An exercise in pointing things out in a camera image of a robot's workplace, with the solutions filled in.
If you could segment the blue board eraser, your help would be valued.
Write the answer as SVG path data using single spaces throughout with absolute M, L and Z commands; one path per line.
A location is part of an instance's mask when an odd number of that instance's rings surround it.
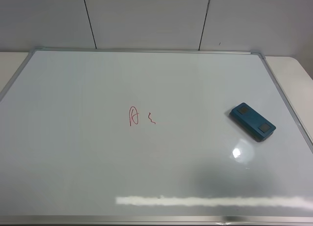
M 276 130 L 276 126 L 246 103 L 234 107 L 229 115 L 257 142 L 266 140 Z

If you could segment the white whiteboard with aluminium frame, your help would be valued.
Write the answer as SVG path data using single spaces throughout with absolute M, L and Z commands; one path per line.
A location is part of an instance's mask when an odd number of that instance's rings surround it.
M 0 94 L 0 222 L 310 226 L 313 143 L 259 53 L 36 49 Z

